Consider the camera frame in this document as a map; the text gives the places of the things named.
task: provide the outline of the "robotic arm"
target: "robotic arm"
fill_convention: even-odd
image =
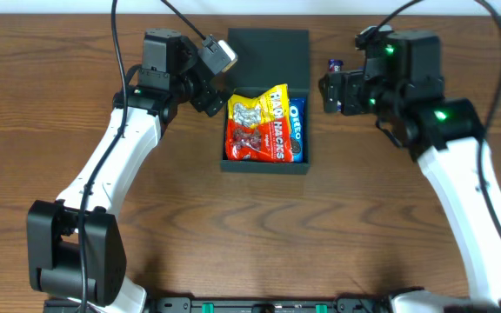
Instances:
[[[124,276],[126,256],[117,219],[140,165],[157,146],[180,103],[191,102],[198,111],[214,116],[231,93],[216,90],[210,81],[227,71],[237,55],[224,41],[208,36],[197,49],[174,30],[151,29],[144,38],[143,64],[138,84],[128,86],[127,120],[121,137],[92,186],[86,210],[88,300],[101,312],[142,312],[146,291]],[[27,222],[30,285],[55,296],[82,297],[79,247],[62,236],[76,231],[84,185],[117,135],[123,117],[122,92],[113,99],[114,110],[104,137],[80,174],[54,203],[36,201]]]
[[[464,261],[471,304],[501,304],[501,237],[478,180],[477,149],[483,126],[467,99],[444,97],[440,42],[430,31],[372,28],[356,37],[364,70],[328,73],[320,81],[326,110],[346,116],[371,113],[376,126],[406,148],[436,191]],[[391,130],[384,128],[388,123]],[[483,170],[493,212],[501,226],[501,191],[485,141]],[[392,300],[396,312],[440,312],[457,299],[405,293]]]

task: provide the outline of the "black box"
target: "black box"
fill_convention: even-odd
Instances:
[[[311,166],[309,150],[309,94],[311,92],[310,45],[308,30],[229,29],[228,44],[238,61],[228,71],[225,82],[243,97],[259,97],[275,85],[288,84],[289,97],[307,99],[303,118],[303,161],[263,163],[230,161],[225,154],[225,107],[223,171],[304,175]]]

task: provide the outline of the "green connector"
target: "green connector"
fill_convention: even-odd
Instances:
[[[328,306],[326,304],[317,304],[317,313],[328,313]]]
[[[214,313],[214,304],[205,303],[202,305],[202,313]]]

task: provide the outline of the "snack bag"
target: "snack bag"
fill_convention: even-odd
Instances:
[[[303,115],[306,98],[292,98],[289,105],[289,116],[291,123],[291,152],[293,162],[303,161]]]
[[[261,123],[254,129],[228,119],[225,153],[229,160],[235,161],[292,162],[287,119]]]
[[[285,118],[289,125],[287,84],[280,84],[254,99],[233,95],[227,103],[229,119],[247,128]]]

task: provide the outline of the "red snack bag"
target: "red snack bag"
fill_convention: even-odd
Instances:
[[[287,119],[278,118],[254,129],[228,119],[225,152],[234,161],[293,162]]]

